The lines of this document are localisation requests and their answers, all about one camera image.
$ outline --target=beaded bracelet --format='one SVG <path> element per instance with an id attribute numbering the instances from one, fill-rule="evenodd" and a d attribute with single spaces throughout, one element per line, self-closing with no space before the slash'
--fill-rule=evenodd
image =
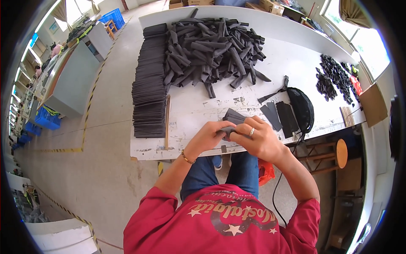
<path id="1" fill-rule="evenodd" d="M 194 164 L 196 162 L 196 160 L 195 161 L 188 160 L 188 158 L 186 158 L 186 156 L 185 156 L 185 154 L 183 152 L 184 152 L 184 150 L 182 149 L 182 156 L 187 162 L 189 162 L 190 164 Z"/>

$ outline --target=printed graphic on t-shirt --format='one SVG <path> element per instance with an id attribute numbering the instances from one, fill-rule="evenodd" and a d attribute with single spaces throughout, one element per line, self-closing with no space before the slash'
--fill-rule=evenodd
<path id="1" fill-rule="evenodd" d="M 244 234 L 253 226 L 267 233 L 277 232 L 275 214 L 251 194 L 213 191 L 197 197 L 189 209 L 187 214 L 193 218 L 210 215 L 214 229 L 224 236 Z"/>

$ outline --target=shoe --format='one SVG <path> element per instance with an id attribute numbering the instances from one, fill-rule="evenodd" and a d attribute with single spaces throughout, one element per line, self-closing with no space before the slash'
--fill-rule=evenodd
<path id="1" fill-rule="evenodd" d="M 221 169 L 221 167 L 223 166 L 223 158 L 221 157 L 221 155 L 217 155 L 217 156 L 220 156 L 220 164 L 219 165 L 216 165 L 215 163 L 214 163 L 214 161 L 213 161 L 213 165 L 214 165 L 214 169 L 215 170 L 220 170 Z"/>

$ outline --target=red t-shirt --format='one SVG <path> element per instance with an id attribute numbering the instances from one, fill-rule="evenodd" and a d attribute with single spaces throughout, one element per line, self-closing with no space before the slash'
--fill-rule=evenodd
<path id="1" fill-rule="evenodd" d="M 124 229 L 124 253 L 317 253 L 320 204 L 300 203 L 286 228 L 253 195 L 214 185 L 177 198 L 153 187 Z"/>

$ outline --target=wrist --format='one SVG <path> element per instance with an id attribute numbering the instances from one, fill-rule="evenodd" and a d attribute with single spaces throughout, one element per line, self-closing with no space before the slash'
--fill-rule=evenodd
<path id="1" fill-rule="evenodd" d="M 273 164 L 274 164 L 277 168 L 283 167 L 283 166 L 282 166 L 283 162 L 286 161 L 286 160 L 289 158 L 289 156 L 292 155 L 292 153 L 290 152 L 289 147 L 283 145 L 282 143 L 281 143 L 281 146 L 280 146 L 279 149 L 280 149 L 279 156 L 278 156 L 277 159 L 273 162 Z"/>
<path id="2" fill-rule="evenodd" d="M 201 154 L 200 152 L 196 151 L 196 149 L 191 148 L 190 146 L 186 146 L 183 149 L 183 154 L 189 161 L 195 161 L 197 157 Z"/>

